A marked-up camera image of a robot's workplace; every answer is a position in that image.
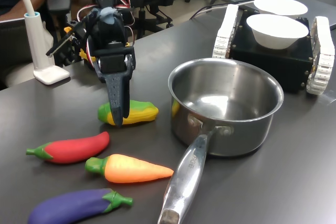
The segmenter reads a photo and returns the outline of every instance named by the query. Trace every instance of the red pepper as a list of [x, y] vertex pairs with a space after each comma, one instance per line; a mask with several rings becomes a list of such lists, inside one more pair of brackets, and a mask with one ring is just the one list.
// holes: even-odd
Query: red pepper
[[50, 142], [27, 149], [26, 155], [35, 155], [52, 163], [70, 164], [96, 156], [109, 142], [109, 133], [103, 132], [92, 137]]

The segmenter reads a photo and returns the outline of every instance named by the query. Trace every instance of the saucepan handle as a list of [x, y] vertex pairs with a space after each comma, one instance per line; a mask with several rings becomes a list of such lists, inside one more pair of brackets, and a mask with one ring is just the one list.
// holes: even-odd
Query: saucepan handle
[[211, 135], [199, 135], [184, 153], [167, 186], [158, 224], [181, 223], [200, 182]]

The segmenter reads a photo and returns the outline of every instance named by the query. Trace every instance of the stainless steel saucepan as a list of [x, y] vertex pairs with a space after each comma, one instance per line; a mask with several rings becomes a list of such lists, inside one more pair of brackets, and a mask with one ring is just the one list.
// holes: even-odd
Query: stainless steel saucepan
[[256, 150], [284, 93], [265, 71], [215, 58], [178, 66], [168, 85], [172, 131], [189, 147], [168, 184], [158, 224], [180, 224], [196, 193], [206, 154], [231, 157]]

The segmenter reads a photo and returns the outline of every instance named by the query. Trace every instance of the saucepan rim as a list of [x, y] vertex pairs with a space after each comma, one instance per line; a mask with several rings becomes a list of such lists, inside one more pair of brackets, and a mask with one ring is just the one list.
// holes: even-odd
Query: saucepan rim
[[[204, 116], [198, 112], [196, 112], [195, 110], [191, 109], [190, 107], [188, 107], [187, 105], [185, 105], [183, 102], [181, 102], [177, 96], [175, 95], [174, 91], [173, 91], [173, 80], [175, 78], [175, 76], [180, 72], [182, 71], [183, 69], [185, 69], [187, 66], [191, 65], [191, 64], [194, 64], [196, 62], [200, 62], [200, 61], [214, 61], [214, 62], [225, 62], [225, 63], [228, 63], [228, 64], [240, 64], [240, 65], [243, 65], [243, 66], [246, 66], [248, 68], [252, 68], [252, 69], [255, 69], [257, 71], [259, 71], [261, 74], [264, 74], [269, 80], [271, 83], [273, 83], [273, 85], [276, 87], [276, 90], [278, 91], [278, 94], [279, 94], [279, 100], [278, 100], [278, 103], [277, 105], [270, 111], [268, 112], [267, 114], [265, 115], [262, 115], [258, 118], [252, 118], [252, 119], [246, 119], [246, 120], [227, 120], [227, 119], [219, 119], [219, 118], [214, 118], [212, 116]], [[196, 115], [199, 115], [199, 116], [202, 116], [204, 118], [207, 118], [207, 119], [211, 119], [211, 120], [217, 120], [217, 121], [222, 121], [222, 122], [252, 122], [252, 121], [258, 121], [258, 120], [261, 120], [263, 118], [266, 118], [272, 114], [274, 114], [282, 105], [283, 101], [284, 101], [284, 91], [282, 90], [282, 87], [281, 85], [278, 83], [278, 81], [273, 77], [271, 76], [269, 73], [267, 73], [266, 71], [256, 67], [256, 66], [253, 66], [251, 64], [248, 64], [248, 63], [245, 63], [245, 62], [242, 62], [242, 61], [238, 61], [238, 60], [230, 60], [230, 59], [219, 59], [219, 58], [202, 58], [202, 59], [196, 59], [196, 60], [191, 60], [191, 61], [187, 61], [179, 66], [177, 66], [169, 75], [168, 77], [168, 87], [169, 87], [169, 91], [171, 93], [171, 95], [173, 96], [173, 98], [179, 102], [180, 105], [182, 105], [183, 107], [185, 107], [186, 109], [192, 111], [193, 113], [195, 113]]]

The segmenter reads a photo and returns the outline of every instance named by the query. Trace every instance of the white lamp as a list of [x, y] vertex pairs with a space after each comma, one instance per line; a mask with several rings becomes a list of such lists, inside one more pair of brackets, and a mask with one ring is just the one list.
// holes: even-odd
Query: white lamp
[[29, 41], [29, 47], [34, 64], [34, 77], [40, 82], [50, 85], [70, 77], [70, 73], [49, 62], [46, 52], [43, 34], [43, 25], [40, 13], [35, 12], [30, 0], [23, 0], [27, 13], [25, 23]]

